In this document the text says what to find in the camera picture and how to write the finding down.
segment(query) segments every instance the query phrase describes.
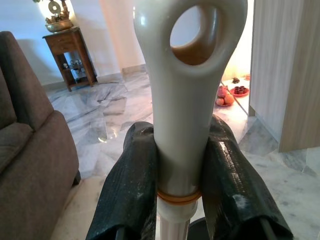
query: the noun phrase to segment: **white wall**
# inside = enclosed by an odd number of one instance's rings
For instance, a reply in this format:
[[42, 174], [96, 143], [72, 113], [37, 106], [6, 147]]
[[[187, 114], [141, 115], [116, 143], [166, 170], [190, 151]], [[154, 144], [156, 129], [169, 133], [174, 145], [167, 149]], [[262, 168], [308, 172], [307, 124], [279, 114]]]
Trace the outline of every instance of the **white wall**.
[[244, 30], [239, 43], [226, 66], [222, 80], [230, 80], [235, 77], [240, 78], [246, 74], [250, 74], [254, 3], [255, 0], [248, 0], [248, 13]]
[[71, 2], [97, 76], [119, 73], [110, 29], [106, 24], [99, 0], [72, 0]]
[[99, 0], [120, 69], [145, 63], [133, 21], [133, 0]]
[[17, 39], [42, 85], [63, 81], [43, 36], [50, 34], [39, 6], [32, 0], [1, 0], [0, 31]]
[[184, 12], [174, 24], [171, 32], [171, 46], [183, 46], [190, 43], [200, 30], [200, 13], [197, 7]]

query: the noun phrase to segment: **white marble tile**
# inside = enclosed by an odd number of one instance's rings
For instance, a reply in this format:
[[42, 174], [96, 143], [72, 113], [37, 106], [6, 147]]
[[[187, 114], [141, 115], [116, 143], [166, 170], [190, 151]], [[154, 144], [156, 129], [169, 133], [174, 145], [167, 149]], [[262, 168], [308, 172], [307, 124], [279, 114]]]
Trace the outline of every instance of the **white marble tile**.
[[[136, 72], [126, 74], [122, 83], [98, 84], [72, 92], [51, 91], [48, 96], [67, 120], [82, 177], [89, 177], [70, 192], [51, 240], [84, 240], [104, 180], [122, 154], [127, 130], [137, 121], [153, 123], [150, 83], [145, 72]], [[320, 148], [278, 153], [278, 143], [269, 132], [255, 117], [248, 118], [236, 102], [229, 107], [215, 106], [213, 112], [231, 127], [241, 150], [265, 180], [296, 239], [317, 239]], [[192, 221], [203, 216], [199, 201]]]
[[307, 150], [306, 165], [320, 176], [320, 147], [309, 148]]
[[264, 156], [275, 151], [278, 148], [278, 143], [262, 123], [256, 119], [240, 141], [239, 147], [248, 153]]
[[71, 191], [69, 203], [65, 206], [50, 240], [84, 240], [95, 214], [105, 177], [91, 177], [81, 180]]
[[265, 181], [297, 240], [317, 239], [320, 233], [320, 178], [281, 165], [267, 156], [244, 152]]

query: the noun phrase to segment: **white plastic handle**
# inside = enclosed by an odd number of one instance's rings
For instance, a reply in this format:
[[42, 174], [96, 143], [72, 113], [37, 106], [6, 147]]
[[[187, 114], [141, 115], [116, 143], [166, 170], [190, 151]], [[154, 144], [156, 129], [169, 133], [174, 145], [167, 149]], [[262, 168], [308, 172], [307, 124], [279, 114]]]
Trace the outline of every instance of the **white plastic handle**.
[[[247, 0], [136, 1], [134, 26], [150, 77], [154, 139], [161, 157], [159, 188], [164, 193], [188, 196], [198, 188], [216, 92], [244, 29], [247, 5]], [[191, 44], [171, 48], [176, 21], [193, 6], [202, 9], [204, 30]], [[204, 45], [215, 9], [217, 41], [212, 38]], [[181, 56], [206, 61], [188, 64]]]

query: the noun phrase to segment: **white pole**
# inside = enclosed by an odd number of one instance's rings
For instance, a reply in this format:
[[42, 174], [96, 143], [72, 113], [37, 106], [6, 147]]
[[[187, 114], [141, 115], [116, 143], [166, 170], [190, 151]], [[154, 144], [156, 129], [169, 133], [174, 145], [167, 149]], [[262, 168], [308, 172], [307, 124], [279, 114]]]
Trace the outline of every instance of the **white pole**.
[[[201, 27], [171, 48], [178, 18], [198, 6]], [[247, 0], [136, 0], [134, 27], [149, 73], [154, 139], [160, 156], [157, 210], [162, 240], [185, 240], [198, 191], [216, 92], [247, 18]]]

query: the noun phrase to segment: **sofa cushion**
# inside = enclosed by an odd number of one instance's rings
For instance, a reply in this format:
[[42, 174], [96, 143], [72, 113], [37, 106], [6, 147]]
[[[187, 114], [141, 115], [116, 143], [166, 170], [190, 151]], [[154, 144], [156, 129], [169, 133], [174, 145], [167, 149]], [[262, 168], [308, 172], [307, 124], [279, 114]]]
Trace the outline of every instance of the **sofa cushion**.
[[38, 130], [54, 111], [45, 90], [11, 32], [0, 32], [0, 67], [17, 122]]
[[26, 145], [32, 134], [33, 130], [29, 125], [18, 122], [0, 129], [0, 174]]
[[17, 120], [4, 75], [0, 68], [0, 129]]

